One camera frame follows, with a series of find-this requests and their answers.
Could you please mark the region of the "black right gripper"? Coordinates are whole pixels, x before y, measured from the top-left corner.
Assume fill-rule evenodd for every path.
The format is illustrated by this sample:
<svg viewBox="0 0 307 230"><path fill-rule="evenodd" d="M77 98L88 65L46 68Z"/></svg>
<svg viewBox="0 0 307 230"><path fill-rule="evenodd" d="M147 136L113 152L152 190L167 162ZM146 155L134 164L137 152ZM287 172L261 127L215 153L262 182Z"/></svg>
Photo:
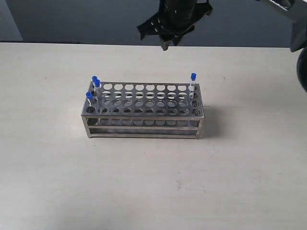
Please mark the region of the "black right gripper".
<svg viewBox="0 0 307 230"><path fill-rule="evenodd" d="M194 24L212 11L208 0L200 3L196 0L161 0L158 13L137 26L140 40L150 35L159 36L162 50L167 51L171 43L177 46L185 35L195 30Z"/></svg>

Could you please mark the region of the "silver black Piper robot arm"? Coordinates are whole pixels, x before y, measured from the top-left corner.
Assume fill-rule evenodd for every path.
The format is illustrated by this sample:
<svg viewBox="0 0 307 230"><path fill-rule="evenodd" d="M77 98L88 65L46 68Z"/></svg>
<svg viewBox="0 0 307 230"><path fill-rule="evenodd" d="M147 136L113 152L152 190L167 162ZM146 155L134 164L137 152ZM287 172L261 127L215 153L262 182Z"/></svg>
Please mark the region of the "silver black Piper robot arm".
<svg viewBox="0 0 307 230"><path fill-rule="evenodd" d="M278 13L292 23L291 52L302 50L296 65L297 77L307 89L307 2L305 0L265 0ZM140 40L157 35L161 48L166 51L170 43L177 46L182 38L195 29L195 23L203 16L211 15L213 7L207 0L161 0L157 13L137 26Z"/></svg>

